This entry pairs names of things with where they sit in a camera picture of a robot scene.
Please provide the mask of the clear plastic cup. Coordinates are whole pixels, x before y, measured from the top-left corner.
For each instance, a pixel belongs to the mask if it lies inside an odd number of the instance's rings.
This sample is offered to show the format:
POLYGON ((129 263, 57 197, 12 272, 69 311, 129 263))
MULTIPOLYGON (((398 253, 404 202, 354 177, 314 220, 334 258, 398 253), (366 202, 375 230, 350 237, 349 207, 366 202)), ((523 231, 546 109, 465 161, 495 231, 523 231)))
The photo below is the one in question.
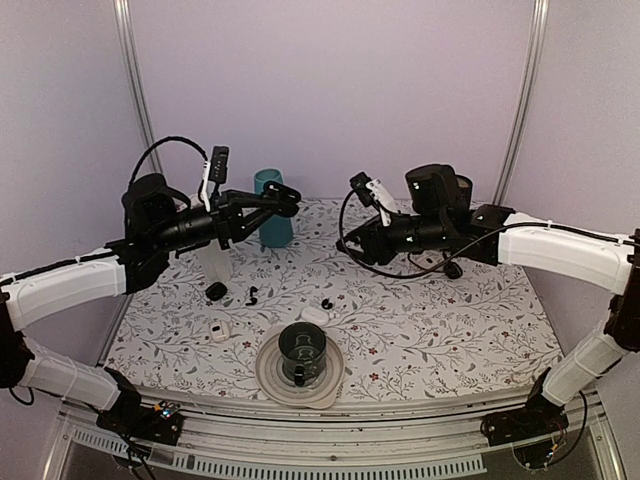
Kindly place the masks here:
POLYGON ((217 239, 195 250, 196 258, 211 283, 227 282, 231 279, 232 267, 228 250, 222 250, 217 239))

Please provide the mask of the left aluminium frame post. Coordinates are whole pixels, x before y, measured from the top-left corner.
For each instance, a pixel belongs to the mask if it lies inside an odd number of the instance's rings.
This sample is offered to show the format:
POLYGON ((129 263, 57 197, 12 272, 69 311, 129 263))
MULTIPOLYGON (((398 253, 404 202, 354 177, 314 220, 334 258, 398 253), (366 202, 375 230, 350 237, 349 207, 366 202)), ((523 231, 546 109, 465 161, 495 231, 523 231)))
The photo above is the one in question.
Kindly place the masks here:
POLYGON ((113 1, 117 35, 124 62, 126 77, 141 137, 146 146, 150 146, 155 138, 152 122, 145 98, 143 80, 136 48, 130 2, 113 1))

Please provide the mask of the black case near brown cup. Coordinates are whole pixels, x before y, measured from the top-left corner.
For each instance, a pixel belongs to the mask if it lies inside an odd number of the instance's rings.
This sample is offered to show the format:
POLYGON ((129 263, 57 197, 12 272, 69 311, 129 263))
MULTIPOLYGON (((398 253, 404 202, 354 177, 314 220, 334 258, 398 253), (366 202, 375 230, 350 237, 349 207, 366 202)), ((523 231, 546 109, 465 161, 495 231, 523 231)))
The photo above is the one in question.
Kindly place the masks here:
POLYGON ((449 262, 443 266, 443 272, 447 278, 455 280, 463 275, 461 267, 456 262, 449 262))

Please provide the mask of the right aluminium frame post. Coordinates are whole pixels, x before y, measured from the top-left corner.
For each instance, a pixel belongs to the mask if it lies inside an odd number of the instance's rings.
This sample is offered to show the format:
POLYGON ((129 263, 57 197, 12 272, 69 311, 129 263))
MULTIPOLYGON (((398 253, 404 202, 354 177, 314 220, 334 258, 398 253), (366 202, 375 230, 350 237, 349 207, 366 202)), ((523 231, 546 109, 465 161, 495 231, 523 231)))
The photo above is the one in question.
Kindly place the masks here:
POLYGON ((511 181, 515 174, 518 154, 525 133, 531 100, 535 90, 536 77, 544 49, 549 4, 550 2, 548 0, 535 0, 533 2, 529 40, 518 101, 504 159, 492 197, 492 203, 496 205, 503 205, 505 203, 511 181))

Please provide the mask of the dark brown tall cup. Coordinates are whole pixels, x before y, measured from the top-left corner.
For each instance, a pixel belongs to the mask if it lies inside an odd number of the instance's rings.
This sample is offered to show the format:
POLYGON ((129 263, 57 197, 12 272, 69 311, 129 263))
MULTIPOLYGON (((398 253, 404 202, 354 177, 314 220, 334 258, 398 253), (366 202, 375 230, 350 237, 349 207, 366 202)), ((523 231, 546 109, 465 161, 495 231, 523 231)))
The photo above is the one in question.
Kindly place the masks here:
POLYGON ((463 176, 455 175, 457 190, 454 193, 453 212, 457 217, 466 215, 470 210, 473 182, 463 176))

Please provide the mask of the small black earbud case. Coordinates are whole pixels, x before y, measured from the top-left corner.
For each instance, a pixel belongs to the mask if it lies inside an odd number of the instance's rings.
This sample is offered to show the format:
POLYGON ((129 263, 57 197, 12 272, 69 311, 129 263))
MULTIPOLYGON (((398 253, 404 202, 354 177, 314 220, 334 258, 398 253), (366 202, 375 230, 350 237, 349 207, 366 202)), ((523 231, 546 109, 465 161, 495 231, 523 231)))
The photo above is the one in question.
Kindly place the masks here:
POLYGON ((205 290, 205 296, 211 301, 218 301, 225 297, 228 289, 222 282, 215 282, 205 290))

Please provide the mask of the teal cup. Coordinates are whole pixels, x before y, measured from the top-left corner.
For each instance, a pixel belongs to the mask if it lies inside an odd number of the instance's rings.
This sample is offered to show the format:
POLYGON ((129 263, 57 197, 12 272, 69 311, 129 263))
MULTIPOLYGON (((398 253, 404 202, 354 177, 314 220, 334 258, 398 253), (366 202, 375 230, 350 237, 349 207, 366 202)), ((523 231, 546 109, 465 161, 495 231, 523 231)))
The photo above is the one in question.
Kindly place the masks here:
MULTIPOLYGON (((254 190, 261 194, 268 181, 283 183, 282 174, 274 168, 263 169, 254 175, 254 190)), ((293 227, 290 218, 273 216, 259 228, 261 245, 267 248, 285 248, 293 240, 293 227)))

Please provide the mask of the dark glass mug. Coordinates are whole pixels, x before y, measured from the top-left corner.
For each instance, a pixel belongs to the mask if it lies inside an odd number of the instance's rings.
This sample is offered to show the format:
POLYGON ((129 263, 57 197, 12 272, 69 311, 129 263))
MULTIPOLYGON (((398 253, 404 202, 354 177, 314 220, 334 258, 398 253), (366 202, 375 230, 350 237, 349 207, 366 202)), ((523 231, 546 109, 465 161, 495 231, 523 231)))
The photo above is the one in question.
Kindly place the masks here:
POLYGON ((296 322, 278 337, 284 376, 296 387, 304 387, 318 378, 326 368, 327 338, 317 325, 296 322))

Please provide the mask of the cream earbud case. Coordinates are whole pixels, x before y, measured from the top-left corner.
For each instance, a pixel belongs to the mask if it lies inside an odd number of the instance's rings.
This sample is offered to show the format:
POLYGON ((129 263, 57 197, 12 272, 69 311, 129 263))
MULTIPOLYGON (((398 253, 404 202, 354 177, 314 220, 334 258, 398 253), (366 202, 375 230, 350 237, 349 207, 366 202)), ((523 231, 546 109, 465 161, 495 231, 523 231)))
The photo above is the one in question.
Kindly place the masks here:
POLYGON ((426 265, 428 268, 431 268, 432 266, 434 266, 434 265, 438 264, 438 263, 439 263, 439 261, 440 261, 440 259, 439 259, 439 258, 436 258, 436 257, 434 257, 434 256, 427 256, 427 255, 425 255, 425 256, 422 258, 422 260, 425 262, 425 265, 426 265))

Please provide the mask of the beige round plate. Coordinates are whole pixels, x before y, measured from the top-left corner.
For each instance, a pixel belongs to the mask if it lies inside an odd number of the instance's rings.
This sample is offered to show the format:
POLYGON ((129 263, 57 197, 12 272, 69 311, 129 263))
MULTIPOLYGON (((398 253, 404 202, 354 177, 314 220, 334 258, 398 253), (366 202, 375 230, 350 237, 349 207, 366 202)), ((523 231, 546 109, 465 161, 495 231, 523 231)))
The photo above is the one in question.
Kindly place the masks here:
POLYGON ((259 349, 255 377, 271 400, 292 408, 324 410, 339 396, 345 359, 321 327, 297 322, 259 349))

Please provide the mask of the black oval charging case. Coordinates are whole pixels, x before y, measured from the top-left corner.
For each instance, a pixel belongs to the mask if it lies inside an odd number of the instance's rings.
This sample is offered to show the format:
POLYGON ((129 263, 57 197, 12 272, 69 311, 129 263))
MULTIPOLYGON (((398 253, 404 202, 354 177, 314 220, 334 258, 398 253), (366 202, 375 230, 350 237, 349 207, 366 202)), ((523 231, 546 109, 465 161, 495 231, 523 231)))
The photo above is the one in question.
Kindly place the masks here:
POLYGON ((292 218, 299 212, 301 199, 298 190, 276 181, 266 182, 261 194, 262 207, 283 218, 292 218))

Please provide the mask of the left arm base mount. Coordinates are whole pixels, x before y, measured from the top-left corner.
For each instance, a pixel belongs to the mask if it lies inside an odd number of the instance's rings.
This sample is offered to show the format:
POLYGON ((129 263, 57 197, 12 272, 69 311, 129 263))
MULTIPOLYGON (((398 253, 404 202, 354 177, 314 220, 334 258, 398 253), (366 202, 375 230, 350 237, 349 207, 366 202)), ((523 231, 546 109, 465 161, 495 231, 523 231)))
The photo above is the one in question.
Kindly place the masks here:
POLYGON ((114 405, 110 410, 99 411, 96 425, 116 434, 146 440, 163 445, 176 446, 185 417, 164 407, 141 405, 114 405))

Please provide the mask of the white open charging case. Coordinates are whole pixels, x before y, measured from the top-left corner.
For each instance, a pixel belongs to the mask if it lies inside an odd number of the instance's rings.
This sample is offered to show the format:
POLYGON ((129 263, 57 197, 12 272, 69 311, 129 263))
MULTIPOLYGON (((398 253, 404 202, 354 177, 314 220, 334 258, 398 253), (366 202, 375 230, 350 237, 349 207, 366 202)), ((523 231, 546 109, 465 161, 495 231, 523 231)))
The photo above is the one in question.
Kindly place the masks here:
POLYGON ((322 309, 307 306, 301 310, 300 317, 302 321, 315 324, 317 326, 325 326, 330 321, 329 314, 322 309))

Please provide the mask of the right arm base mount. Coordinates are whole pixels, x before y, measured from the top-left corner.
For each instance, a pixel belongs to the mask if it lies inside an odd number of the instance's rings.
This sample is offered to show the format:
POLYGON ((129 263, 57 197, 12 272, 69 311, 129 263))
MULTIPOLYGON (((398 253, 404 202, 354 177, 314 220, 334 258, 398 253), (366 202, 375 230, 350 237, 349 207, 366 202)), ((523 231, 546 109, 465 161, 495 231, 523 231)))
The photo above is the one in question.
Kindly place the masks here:
POLYGON ((523 406, 485 415, 480 432, 490 446, 496 446, 561 432, 568 426, 569 421, 562 408, 523 406))

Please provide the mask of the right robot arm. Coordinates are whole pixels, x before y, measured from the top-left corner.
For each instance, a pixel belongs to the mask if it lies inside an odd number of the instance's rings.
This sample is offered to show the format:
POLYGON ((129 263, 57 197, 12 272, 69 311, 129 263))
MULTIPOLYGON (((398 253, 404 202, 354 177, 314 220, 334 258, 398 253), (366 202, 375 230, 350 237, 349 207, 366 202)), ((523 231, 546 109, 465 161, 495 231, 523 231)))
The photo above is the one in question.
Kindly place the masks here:
POLYGON ((612 295, 609 316, 566 358, 535 382, 517 427, 537 436, 584 387, 624 356, 639 350, 639 236, 582 230, 539 220, 512 208, 471 206, 473 184, 445 164, 406 173, 413 211, 402 213, 377 179, 359 173, 351 194, 377 216, 338 232, 336 247, 362 268, 380 274, 398 254, 442 251, 438 268, 464 257, 479 263, 530 267, 599 286, 612 295))

